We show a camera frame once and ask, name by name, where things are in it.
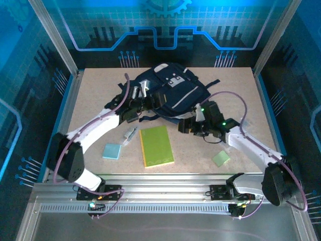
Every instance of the wooden tabletop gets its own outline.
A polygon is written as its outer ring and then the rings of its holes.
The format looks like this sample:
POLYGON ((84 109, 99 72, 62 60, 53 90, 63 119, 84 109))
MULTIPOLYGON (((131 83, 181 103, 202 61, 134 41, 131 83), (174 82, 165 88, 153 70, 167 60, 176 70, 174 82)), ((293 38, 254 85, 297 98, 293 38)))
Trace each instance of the wooden tabletop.
MULTIPOLYGON (((248 105, 244 129, 256 139, 275 148, 261 99, 251 68, 189 68, 205 85, 215 79, 221 82, 210 87, 211 93, 228 90, 241 95, 248 105)), ((69 131, 72 131, 95 117, 104 106, 120 93, 118 83, 125 83, 124 73, 135 79, 146 68, 96 68, 85 69, 76 100, 69 131)), ((241 120, 244 114, 242 102, 233 95, 221 94, 213 97, 225 118, 241 120)), ((260 172, 241 152, 226 144, 208 144, 193 134, 178 132, 178 126, 163 119, 152 122, 122 123, 96 141, 85 153, 85 166, 96 174, 119 173, 226 173, 260 172), (107 143, 120 144, 130 127, 141 129, 166 125, 175 159, 174 164, 145 169, 138 133, 131 142, 122 147, 118 160, 104 159, 102 153, 107 143), (212 158, 224 150, 230 160, 217 167, 212 158)))

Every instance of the transparent enclosure wall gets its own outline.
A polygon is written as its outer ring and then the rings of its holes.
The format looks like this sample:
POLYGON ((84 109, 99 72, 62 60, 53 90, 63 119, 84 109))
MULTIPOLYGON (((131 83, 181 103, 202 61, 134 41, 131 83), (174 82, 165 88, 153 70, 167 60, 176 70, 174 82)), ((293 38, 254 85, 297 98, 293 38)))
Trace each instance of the transparent enclosure wall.
MULTIPOLYGON (((305 192, 316 190, 316 196, 321 195, 320 15, 320 1, 302 1, 261 73, 286 151, 299 161, 305 192)), ((313 200, 309 213, 321 230, 320 200, 313 200)))
POLYGON ((288 0, 44 0, 78 68, 254 66, 288 0))
POLYGON ((27 0, 0 1, 0 33, 0 239, 12 241, 70 74, 27 0))

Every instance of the yellow-green notebook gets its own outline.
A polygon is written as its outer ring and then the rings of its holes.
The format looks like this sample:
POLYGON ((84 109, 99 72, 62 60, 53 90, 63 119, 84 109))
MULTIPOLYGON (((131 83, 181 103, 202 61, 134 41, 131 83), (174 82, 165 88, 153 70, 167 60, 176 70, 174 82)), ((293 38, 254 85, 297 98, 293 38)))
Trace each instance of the yellow-green notebook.
POLYGON ((166 126, 139 130, 139 136, 146 168, 174 163, 166 126))

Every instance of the light blue sponge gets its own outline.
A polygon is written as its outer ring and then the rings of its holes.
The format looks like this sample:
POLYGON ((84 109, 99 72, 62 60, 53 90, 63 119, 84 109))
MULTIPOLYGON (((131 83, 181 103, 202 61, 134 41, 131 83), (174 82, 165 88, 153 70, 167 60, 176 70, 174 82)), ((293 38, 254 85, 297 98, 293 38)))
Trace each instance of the light blue sponge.
POLYGON ((108 159, 118 159, 120 148, 121 145, 119 144, 106 144, 102 157, 108 159))

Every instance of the navy blue backpack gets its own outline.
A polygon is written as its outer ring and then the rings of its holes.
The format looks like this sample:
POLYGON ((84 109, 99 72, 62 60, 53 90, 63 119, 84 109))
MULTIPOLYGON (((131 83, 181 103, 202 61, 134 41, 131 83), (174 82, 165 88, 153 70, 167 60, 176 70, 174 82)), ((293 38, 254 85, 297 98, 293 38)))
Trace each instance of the navy blue backpack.
POLYGON ((149 93, 160 91, 166 95, 167 101, 152 110, 156 115, 143 116, 139 122, 162 117, 176 124, 180 119, 192 117, 195 105, 211 95, 208 88, 220 82, 217 79, 205 86, 188 68, 177 63, 159 64, 137 76, 135 81, 146 79, 150 81, 149 93))

